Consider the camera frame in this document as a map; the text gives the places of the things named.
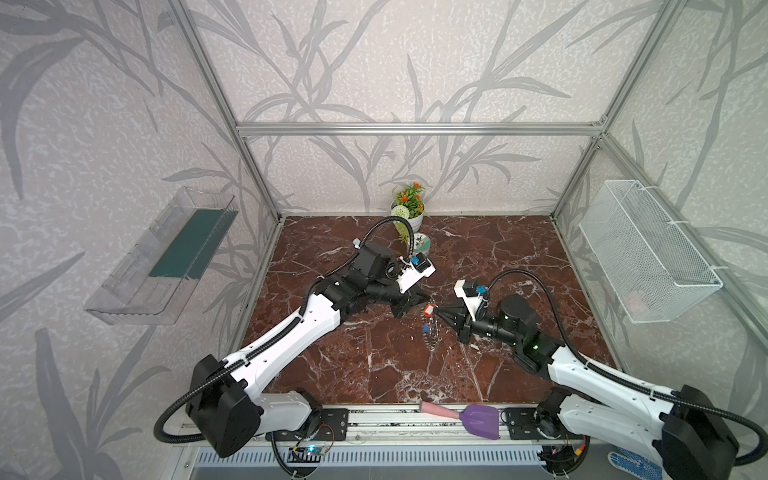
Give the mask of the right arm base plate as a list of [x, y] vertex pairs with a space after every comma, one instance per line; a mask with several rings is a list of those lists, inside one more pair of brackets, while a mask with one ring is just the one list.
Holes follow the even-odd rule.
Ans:
[[511, 440], [561, 440], [565, 437], [559, 421], [537, 408], [504, 408], [500, 419]]

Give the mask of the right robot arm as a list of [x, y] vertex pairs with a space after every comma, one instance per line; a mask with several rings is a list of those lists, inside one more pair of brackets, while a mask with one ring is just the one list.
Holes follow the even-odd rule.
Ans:
[[458, 303], [430, 305], [462, 343], [491, 338], [511, 347], [527, 373], [554, 383], [538, 406], [546, 434], [560, 430], [594, 437], [660, 466], [672, 479], [727, 479], [733, 468], [767, 454], [767, 433], [758, 423], [713, 406], [700, 390], [655, 385], [579, 352], [567, 334], [554, 338], [539, 328], [540, 316], [520, 295], [490, 307], [491, 289], [459, 280]]

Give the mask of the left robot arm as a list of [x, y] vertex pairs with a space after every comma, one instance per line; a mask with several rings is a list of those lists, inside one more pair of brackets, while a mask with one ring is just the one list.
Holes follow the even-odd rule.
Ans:
[[322, 410], [309, 394], [267, 394], [265, 388], [315, 341], [368, 306], [386, 304], [400, 319], [426, 304], [419, 287], [435, 267], [415, 251], [415, 234], [400, 216], [385, 217], [372, 230], [401, 224], [408, 234], [401, 257], [372, 241], [367, 231], [355, 253], [314, 280], [297, 310], [252, 343], [222, 360], [208, 355], [194, 367], [190, 389], [156, 420], [153, 435], [166, 444], [207, 441], [222, 458], [233, 455], [253, 437], [275, 431], [312, 433]]

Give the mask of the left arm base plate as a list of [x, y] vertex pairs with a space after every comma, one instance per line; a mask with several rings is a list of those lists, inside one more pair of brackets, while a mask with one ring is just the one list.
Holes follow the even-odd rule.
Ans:
[[323, 408], [313, 412], [297, 430], [278, 430], [267, 433], [266, 439], [275, 437], [278, 442], [297, 442], [308, 439], [316, 441], [344, 441], [347, 436], [350, 410], [347, 408]]

